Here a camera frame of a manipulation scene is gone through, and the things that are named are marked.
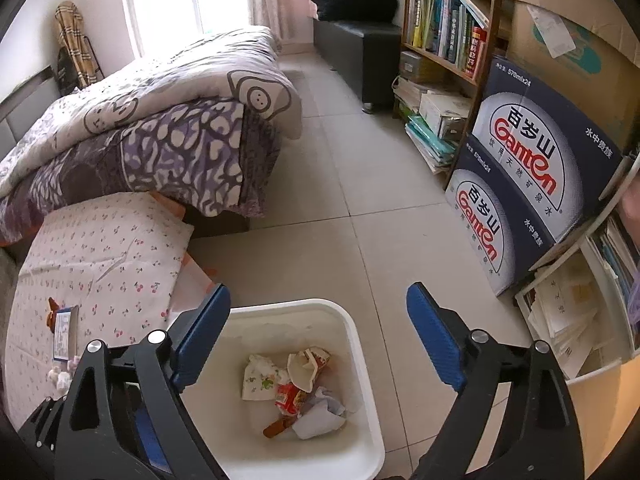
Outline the person's right hand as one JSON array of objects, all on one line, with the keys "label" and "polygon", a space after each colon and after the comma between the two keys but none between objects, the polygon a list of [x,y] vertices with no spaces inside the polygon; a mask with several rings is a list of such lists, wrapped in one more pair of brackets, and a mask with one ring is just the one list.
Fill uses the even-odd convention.
[{"label": "person's right hand", "polygon": [[640,248],[640,182],[634,179],[626,189],[618,204],[620,220],[634,246]]}]

